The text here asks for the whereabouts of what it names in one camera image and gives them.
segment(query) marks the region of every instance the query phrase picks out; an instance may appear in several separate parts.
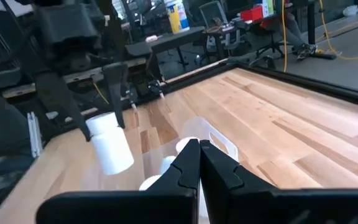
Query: wooden tabletop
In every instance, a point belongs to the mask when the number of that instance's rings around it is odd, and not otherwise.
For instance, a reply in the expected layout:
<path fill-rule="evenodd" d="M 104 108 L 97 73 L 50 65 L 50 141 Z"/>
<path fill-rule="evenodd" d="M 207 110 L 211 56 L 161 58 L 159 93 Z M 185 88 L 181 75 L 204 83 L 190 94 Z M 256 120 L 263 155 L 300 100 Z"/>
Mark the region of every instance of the wooden tabletop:
<path fill-rule="evenodd" d="M 357 105 L 237 68 L 125 111 L 138 159 L 117 176 L 103 175 L 78 129 L 53 139 L 0 206 L 0 223 L 34 223 L 38 206 L 61 192 L 136 189 L 166 156 L 141 154 L 174 142 L 194 116 L 238 147 L 245 168 L 277 187 L 358 187 Z"/>

